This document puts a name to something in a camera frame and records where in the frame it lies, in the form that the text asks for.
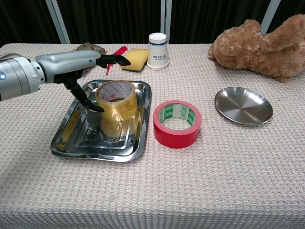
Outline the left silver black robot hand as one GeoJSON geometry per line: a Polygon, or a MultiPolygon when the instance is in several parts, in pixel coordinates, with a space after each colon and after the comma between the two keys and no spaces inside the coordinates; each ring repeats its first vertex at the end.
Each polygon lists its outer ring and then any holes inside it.
{"type": "Polygon", "coordinates": [[[41,66],[46,83],[64,84],[74,97],[84,106],[93,111],[103,113],[104,109],[94,105],[78,84],[83,71],[100,66],[107,68],[108,64],[129,66],[131,63],[121,55],[100,54],[97,51],[81,50],[39,55],[36,62],[41,66]]]}

